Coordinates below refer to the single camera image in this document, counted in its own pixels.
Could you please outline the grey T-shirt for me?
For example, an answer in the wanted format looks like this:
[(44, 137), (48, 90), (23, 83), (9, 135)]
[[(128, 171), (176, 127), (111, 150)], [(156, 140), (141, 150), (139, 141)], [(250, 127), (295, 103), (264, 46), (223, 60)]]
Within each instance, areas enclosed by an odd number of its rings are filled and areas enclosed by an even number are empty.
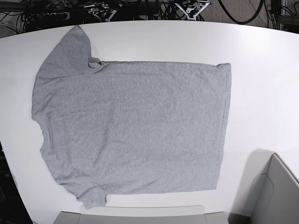
[(107, 196), (215, 190), (230, 64), (104, 62), (78, 26), (42, 63), (32, 119), (57, 184), (87, 209)]

